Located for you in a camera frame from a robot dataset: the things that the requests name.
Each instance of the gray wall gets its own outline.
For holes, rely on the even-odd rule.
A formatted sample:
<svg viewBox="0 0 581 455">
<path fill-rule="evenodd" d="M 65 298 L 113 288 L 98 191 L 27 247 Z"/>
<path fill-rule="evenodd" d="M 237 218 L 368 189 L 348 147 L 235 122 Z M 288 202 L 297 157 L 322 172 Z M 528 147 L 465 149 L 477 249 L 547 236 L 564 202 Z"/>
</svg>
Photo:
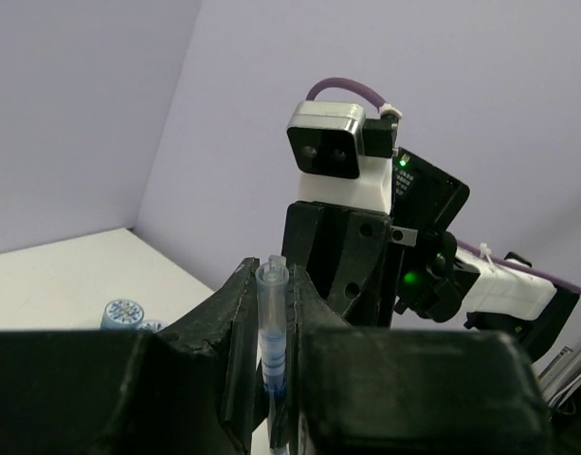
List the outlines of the gray wall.
<svg viewBox="0 0 581 455">
<path fill-rule="evenodd" d="M 198 0 L 0 0 L 0 252 L 130 227 Z"/>
<path fill-rule="evenodd" d="M 213 287 L 279 251 L 299 177 L 284 128 L 329 76 L 385 94 L 399 143 L 471 187 L 458 236 L 581 284 L 581 1 L 206 0 L 138 232 Z"/>
</svg>

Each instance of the blue cap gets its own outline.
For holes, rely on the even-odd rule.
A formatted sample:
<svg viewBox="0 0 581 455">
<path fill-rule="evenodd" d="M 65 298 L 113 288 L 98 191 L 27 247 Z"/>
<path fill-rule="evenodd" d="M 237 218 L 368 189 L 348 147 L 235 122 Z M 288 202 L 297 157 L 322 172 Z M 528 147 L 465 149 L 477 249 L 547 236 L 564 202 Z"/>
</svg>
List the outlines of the blue cap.
<svg viewBox="0 0 581 455">
<path fill-rule="evenodd" d="M 138 324 L 138 330 L 147 330 L 149 332 L 153 332 L 156 334 L 161 329 L 165 329 L 168 324 L 165 324 L 159 320 L 143 320 L 140 324 Z"/>
<path fill-rule="evenodd" d="M 100 322 L 101 329 L 124 330 L 135 329 L 145 317 L 145 312 L 138 303 L 127 299 L 117 299 L 107 303 Z"/>
</svg>

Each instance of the green led indicator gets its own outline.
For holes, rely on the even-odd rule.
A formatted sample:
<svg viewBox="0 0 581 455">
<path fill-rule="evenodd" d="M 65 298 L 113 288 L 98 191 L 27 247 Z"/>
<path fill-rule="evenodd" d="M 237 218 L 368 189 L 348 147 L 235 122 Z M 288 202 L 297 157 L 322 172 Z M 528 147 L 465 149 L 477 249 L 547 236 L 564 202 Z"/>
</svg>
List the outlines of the green led indicator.
<svg viewBox="0 0 581 455">
<path fill-rule="evenodd" d="M 404 275 L 404 284 L 416 284 L 419 281 L 419 277 L 416 272 L 408 272 Z"/>
</svg>

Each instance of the metal bracket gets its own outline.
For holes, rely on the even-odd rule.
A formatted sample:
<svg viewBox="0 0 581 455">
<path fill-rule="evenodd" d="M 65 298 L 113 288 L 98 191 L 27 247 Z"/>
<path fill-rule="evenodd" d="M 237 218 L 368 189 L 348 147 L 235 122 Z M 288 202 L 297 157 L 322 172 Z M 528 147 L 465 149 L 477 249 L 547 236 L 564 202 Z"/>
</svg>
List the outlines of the metal bracket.
<svg viewBox="0 0 581 455">
<path fill-rule="evenodd" d="M 419 231 L 408 227 L 391 226 L 390 241 L 403 246 L 415 246 Z"/>
</svg>

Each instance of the cable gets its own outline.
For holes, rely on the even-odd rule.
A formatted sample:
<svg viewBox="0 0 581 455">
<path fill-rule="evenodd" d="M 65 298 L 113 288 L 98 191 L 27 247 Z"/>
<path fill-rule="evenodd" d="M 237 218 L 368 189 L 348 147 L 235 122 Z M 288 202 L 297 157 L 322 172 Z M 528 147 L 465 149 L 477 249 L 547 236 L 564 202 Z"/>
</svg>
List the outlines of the cable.
<svg viewBox="0 0 581 455">
<path fill-rule="evenodd" d="M 478 256 L 478 257 L 480 256 L 480 249 L 479 248 L 476 248 L 475 246 L 472 246 L 472 245 L 470 245 L 466 242 L 463 242 L 461 240 L 458 240 L 457 244 L 458 244 L 459 248 L 464 249 L 466 251 L 469 251 L 474 256 Z M 516 264 L 516 263 L 512 263 L 510 261 L 505 261 L 504 259 L 495 258 L 494 256 L 490 256 L 490 259 L 496 265 L 502 265 L 503 267 L 512 268 L 514 270 L 517 270 L 518 272 L 527 273 L 529 275 L 532 275 L 533 277 L 542 278 L 543 280 L 547 280 L 549 282 L 552 282 L 553 284 L 557 284 L 558 286 L 565 287 L 566 289 L 574 292 L 575 294 L 581 295 L 581 287 L 580 286 L 578 286 L 572 282 L 567 282 L 566 280 L 558 278 L 555 275 L 552 275 L 551 273 L 542 272 L 540 270 L 530 268 L 526 265 Z"/>
<path fill-rule="evenodd" d="M 398 118 L 403 117 L 400 111 L 398 111 L 388 102 L 386 102 L 383 97 L 381 97 L 378 93 L 372 90 L 369 86 L 364 85 L 361 82 L 354 81 L 352 79 L 346 78 L 323 79 L 316 83 L 313 87 L 311 87 L 311 90 L 309 90 L 309 93 L 307 93 L 305 99 L 308 101 L 313 101 L 321 92 L 323 92 L 327 88 L 340 88 L 342 90 L 347 90 L 349 92 L 355 93 L 356 95 L 362 97 L 364 100 L 369 102 L 372 106 L 374 106 L 378 110 L 379 115 L 381 116 L 385 114 L 393 114 Z"/>
</svg>

